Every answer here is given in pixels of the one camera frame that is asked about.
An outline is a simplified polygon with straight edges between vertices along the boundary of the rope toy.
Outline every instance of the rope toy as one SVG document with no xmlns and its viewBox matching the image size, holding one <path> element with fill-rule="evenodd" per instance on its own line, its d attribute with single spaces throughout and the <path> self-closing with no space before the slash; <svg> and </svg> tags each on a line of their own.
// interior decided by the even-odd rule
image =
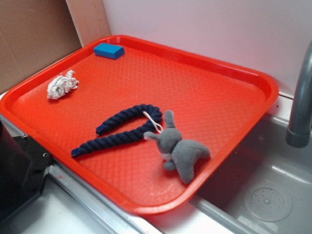
<svg viewBox="0 0 312 234">
<path fill-rule="evenodd" d="M 120 111 L 114 116 L 108 118 L 96 129 L 96 133 L 98 135 L 102 135 L 105 132 L 114 129 L 115 127 L 119 126 L 122 123 L 125 123 L 136 117 L 144 116 L 145 113 L 143 112 L 146 112 L 148 115 L 150 115 L 150 118 L 153 119 L 154 121 L 151 121 L 149 119 L 142 126 L 133 129 L 131 131 L 125 131 L 123 133 L 117 133 L 115 135 L 110 135 L 108 137 L 89 140 L 86 143 L 80 145 L 79 148 L 73 149 L 71 152 L 72 157 L 76 158 L 78 156 L 89 154 L 97 150 L 103 150 L 122 144 L 140 141 L 141 139 L 143 139 L 145 132 L 155 131 L 155 123 L 153 122 L 156 123 L 161 122 L 162 112 L 160 112 L 158 107 L 145 104 L 136 105 L 132 108 Z"/>
</svg>

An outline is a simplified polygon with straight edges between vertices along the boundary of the gray plush rabbit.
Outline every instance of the gray plush rabbit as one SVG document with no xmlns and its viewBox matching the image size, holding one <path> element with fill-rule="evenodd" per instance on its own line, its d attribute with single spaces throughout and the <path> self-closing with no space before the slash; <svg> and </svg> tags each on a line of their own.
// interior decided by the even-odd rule
<svg viewBox="0 0 312 234">
<path fill-rule="evenodd" d="M 156 141 L 157 147 L 166 162 L 163 164 L 168 171 L 177 169 L 183 183 L 189 184 L 194 179 L 194 165 L 199 158 L 208 158 L 209 149 L 194 140 L 182 140 L 182 135 L 176 129 L 173 112 L 165 113 L 167 129 L 160 135 L 145 132 L 144 139 Z"/>
</svg>

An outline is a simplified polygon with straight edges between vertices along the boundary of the white wall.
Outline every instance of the white wall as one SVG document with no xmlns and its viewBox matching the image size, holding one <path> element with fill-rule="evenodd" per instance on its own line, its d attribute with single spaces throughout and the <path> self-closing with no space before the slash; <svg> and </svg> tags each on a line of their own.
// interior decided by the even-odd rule
<svg viewBox="0 0 312 234">
<path fill-rule="evenodd" d="M 125 34 L 274 77 L 294 94 L 312 40 L 311 0 L 103 0 L 112 35 Z"/>
</svg>

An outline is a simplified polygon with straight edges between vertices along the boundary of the drain cover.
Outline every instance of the drain cover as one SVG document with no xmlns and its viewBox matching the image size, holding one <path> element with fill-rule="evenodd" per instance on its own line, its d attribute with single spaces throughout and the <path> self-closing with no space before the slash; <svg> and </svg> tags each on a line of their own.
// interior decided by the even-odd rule
<svg viewBox="0 0 312 234">
<path fill-rule="evenodd" d="M 290 195 L 270 182 L 250 186 L 244 194 L 244 205 L 253 217 L 267 222 L 286 218 L 293 208 Z"/>
</svg>

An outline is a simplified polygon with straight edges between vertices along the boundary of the stainless steel sink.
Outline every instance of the stainless steel sink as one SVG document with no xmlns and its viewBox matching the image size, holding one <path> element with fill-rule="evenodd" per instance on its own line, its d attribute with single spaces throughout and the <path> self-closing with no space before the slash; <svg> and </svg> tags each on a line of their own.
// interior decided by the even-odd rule
<svg viewBox="0 0 312 234">
<path fill-rule="evenodd" d="M 287 125 L 266 114 L 191 202 L 234 233 L 312 233 L 312 144 L 287 145 Z"/>
</svg>

